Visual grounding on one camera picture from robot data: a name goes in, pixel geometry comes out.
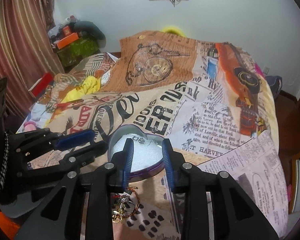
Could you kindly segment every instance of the wooden floor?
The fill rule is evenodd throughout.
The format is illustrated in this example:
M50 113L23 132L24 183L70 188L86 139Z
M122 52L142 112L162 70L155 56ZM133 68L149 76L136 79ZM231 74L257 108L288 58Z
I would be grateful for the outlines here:
M300 151L300 110L282 95L275 101L279 126L279 158L287 185L292 181L291 158Z

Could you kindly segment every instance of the yellow round object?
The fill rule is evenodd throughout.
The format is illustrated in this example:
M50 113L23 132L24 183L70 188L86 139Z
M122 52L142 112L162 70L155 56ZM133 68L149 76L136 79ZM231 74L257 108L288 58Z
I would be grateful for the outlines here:
M164 32L164 33L171 33L171 34L176 34L176 35L179 35L179 36L182 36L182 37L186 37L186 35L183 33L182 30L180 30L180 29L178 29L177 27L174 27L174 26L165 27L161 31Z

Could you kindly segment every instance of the black and white braided cord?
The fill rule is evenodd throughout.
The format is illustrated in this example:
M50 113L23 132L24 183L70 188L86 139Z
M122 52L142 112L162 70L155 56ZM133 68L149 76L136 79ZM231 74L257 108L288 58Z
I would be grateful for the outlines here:
M4 149L2 167L1 167L1 171L0 171L0 191L3 189L4 181L6 178L8 157L9 157L9 137L6 132L4 133L4 135L5 135L5 138L4 138L5 149Z

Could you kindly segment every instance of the striped curtain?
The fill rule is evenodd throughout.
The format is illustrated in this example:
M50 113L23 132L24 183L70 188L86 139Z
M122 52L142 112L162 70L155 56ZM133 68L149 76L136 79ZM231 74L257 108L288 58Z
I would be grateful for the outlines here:
M64 72L47 35L53 24L46 20L47 5L47 0L0 0L0 77L8 78L8 110L20 117L34 103L32 85L47 72Z

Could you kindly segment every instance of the bed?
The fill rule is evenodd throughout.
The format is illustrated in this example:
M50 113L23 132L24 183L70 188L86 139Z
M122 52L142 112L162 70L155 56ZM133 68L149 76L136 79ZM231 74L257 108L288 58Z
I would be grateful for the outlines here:
M93 55L71 73L55 76L37 102L46 115L40 126L63 134L90 128L100 141L133 124L144 133L169 138L175 151L201 170L228 171L279 237L284 236L288 199L274 100L251 56L228 42L158 31L137 33L120 43L119 59ZM87 76L101 77L101 89L62 103ZM57 165L68 151L48 152L29 167ZM82 172L105 162L107 156L100 156ZM180 238L185 196L170 192L165 171L131 185L138 187L142 208L114 224L114 239Z

